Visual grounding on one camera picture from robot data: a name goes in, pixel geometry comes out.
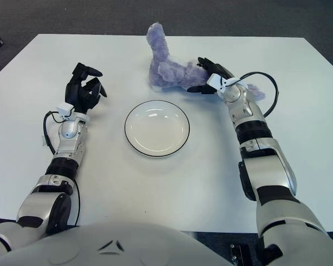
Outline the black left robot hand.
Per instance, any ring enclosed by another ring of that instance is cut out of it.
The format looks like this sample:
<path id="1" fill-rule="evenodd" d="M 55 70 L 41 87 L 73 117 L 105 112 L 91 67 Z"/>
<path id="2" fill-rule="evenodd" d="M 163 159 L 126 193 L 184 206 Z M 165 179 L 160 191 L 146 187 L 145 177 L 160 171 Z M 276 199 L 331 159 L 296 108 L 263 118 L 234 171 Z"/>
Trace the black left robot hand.
<path id="1" fill-rule="evenodd" d="M 100 97 L 107 97 L 98 77 L 103 74 L 94 68 L 78 63 L 65 89 L 65 102 L 73 105 L 74 111 L 86 114 L 99 103 Z"/>

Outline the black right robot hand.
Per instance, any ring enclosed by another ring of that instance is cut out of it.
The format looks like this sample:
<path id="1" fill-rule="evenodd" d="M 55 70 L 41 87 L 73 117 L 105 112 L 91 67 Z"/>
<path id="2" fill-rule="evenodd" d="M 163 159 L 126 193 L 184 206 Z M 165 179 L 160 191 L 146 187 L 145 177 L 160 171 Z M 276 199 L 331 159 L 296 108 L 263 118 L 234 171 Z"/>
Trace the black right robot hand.
<path id="1" fill-rule="evenodd" d="M 216 89 L 206 84 L 212 74 L 218 74 L 225 79 L 232 76 L 226 68 L 218 63 L 213 63 L 208 58 L 198 57 L 197 67 L 191 72 L 192 80 L 187 88 L 189 93 L 201 93 L 205 95 L 215 94 Z"/>

